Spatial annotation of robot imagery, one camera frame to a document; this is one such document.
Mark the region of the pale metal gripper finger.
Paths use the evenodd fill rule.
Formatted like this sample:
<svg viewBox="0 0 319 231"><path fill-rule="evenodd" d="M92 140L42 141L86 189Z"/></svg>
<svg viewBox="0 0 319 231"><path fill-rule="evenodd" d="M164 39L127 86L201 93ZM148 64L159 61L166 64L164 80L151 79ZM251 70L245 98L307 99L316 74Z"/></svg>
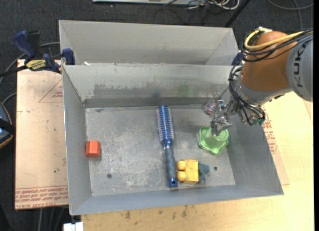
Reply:
<svg viewBox="0 0 319 231"><path fill-rule="evenodd" d="M221 117L220 118L220 131L226 130L227 128L232 126L232 122L229 117Z"/></svg>
<svg viewBox="0 0 319 231"><path fill-rule="evenodd" d="M211 121L210 121L210 126L211 126L211 133L214 136L218 136L220 134L220 122L219 122L219 117L218 116L214 116Z"/></svg>

